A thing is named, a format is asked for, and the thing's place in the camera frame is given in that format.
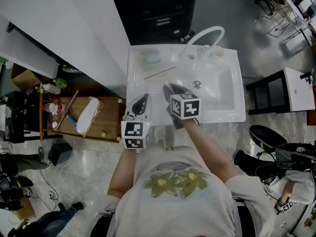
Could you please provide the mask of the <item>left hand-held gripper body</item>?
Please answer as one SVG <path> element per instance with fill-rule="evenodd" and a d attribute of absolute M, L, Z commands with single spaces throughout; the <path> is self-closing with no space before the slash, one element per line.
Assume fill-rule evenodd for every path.
<path fill-rule="evenodd" d="M 152 135 L 151 115 L 124 115 L 121 121 L 121 135 L 126 149 L 145 149 Z"/>

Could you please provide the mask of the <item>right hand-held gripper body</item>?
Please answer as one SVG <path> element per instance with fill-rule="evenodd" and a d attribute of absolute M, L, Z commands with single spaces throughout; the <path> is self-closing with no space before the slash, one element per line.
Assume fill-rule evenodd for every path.
<path fill-rule="evenodd" d="M 183 120 L 193 120 L 198 123 L 200 116 L 201 99 L 193 93 L 173 94 L 167 97 L 169 112 L 175 129 L 181 129 Z"/>

